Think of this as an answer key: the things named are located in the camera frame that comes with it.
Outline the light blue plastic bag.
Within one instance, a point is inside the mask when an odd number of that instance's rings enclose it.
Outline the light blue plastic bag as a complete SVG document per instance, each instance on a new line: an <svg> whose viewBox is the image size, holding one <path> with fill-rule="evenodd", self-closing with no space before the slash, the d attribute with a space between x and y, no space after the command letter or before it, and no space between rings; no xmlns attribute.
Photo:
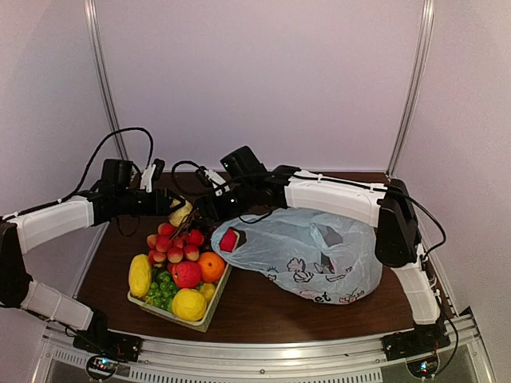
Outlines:
<svg viewBox="0 0 511 383"><path fill-rule="evenodd" d="M240 233L232 253L220 250L228 228ZM277 209L268 217L231 219L211 236L212 249L226 263L260 272L301 298L332 305L356 302L379 286L382 264L374 254L375 242L370 225L311 209Z"/></svg>

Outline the beige perforated plastic basket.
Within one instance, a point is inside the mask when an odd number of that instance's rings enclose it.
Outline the beige perforated plastic basket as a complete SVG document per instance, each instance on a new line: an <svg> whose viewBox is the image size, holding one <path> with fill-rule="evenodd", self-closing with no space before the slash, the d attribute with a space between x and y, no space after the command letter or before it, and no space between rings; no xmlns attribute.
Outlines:
<svg viewBox="0 0 511 383"><path fill-rule="evenodd" d="M180 326L188 327L190 329L200 331L201 333L206 333L216 311L216 307L218 306L218 303L220 301L220 297L224 292L224 288L227 284L231 271L232 267L230 265L227 265L220 281L216 284L216 290L212 296L212 301L207 305L205 314L199 321L188 321L178 318L176 315L170 313L169 311L157 308L155 306L151 306L142 298L135 298L134 296L131 295L130 292L127 293L127 299L131 303L138 305L143 311L156 315L158 318L163 318L167 321L179 324Z"/></svg>

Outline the red lychee bunch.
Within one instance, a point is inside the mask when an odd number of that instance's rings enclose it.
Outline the red lychee bunch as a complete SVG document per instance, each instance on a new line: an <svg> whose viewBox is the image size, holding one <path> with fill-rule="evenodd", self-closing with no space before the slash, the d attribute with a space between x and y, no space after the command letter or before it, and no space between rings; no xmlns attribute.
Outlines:
<svg viewBox="0 0 511 383"><path fill-rule="evenodd" d="M190 213L180 222L172 219L162 223L156 234L147 237L149 263L157 268L173 266L182 261L197 261L200 248L206 243L206 235L196 222L195 214Z"/></svg>

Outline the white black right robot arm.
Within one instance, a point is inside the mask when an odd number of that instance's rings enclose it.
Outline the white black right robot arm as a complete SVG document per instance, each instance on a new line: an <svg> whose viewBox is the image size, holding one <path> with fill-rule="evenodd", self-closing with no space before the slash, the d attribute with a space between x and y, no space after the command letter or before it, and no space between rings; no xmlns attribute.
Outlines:
<svg viewBox="0 0 511 383"><path fill-rule="evenodd" d="M426 352L440 338L435 324L441 309L426 273L429 252L422 245L413 199L403 181L359 183L331 178L297 167L265 168L254 152L243 146L221 161L229 180L204 171L212 189L194 203L200 217L222 223L256 206L309 208L366 223L376 230L375 255L398 277L412 310L410 346Z"/></svg>

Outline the pale yellow wrinkled fruit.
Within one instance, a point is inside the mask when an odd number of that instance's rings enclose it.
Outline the pale yellow wrinkled fruit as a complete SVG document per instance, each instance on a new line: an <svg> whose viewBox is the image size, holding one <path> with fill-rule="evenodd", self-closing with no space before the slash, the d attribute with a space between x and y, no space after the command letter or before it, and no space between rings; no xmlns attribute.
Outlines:
<svg viewBox="0 0 511 383"><path fill-rule="evenodd" d="M186 200L183 207L180 207L168 216L168 221L174 227L179 227L192 213L192 209L192 204Z"/></svg>

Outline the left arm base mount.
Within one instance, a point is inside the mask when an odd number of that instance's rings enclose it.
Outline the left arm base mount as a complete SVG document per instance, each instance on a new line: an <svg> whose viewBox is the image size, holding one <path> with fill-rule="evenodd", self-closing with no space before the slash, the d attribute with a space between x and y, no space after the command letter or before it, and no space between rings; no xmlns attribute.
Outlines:
<svg viewBox="0 0 511 383"><path fill-rule="evenodd" d="M72 329L73 346L91 353L85 363L85 371L92 381L104 382L113 377L122 363L137 362L142 339L108 328L105 313L94 310L86 330Z"/></svg>

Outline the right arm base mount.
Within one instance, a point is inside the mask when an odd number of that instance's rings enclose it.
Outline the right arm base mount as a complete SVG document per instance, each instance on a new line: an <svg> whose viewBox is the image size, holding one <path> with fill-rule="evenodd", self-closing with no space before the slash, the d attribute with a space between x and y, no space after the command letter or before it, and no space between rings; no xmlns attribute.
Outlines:
<svg viewBox="0 0 511 383"><path fill-rule="evenodd" d="M412 330L386 335L381 342L388 361L404 359L409 373L424 381L439 370L438 351L450 345L450 337L439 319L432 325L416 325Z"/></svg>

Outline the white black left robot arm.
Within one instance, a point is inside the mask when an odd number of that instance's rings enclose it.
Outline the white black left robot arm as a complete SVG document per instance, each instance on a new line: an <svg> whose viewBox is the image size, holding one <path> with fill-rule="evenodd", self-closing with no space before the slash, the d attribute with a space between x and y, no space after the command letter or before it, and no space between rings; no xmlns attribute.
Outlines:
<svg viewBox="0 0 511 383"><path fill-rule="evenodd" d="M99 314L89 306L38 282L28 274L24 255L35 247L70 232L95 227L122 215L166 216L185 205L173 191L155 188L164 161L156 160L132 188L134 164L128 160L107 159L101 178L90 191L80 190L26 214L1 222L1 304L6 308L31 311L84 332L85 343L98 354L107 354L115 338Z"/></svg>

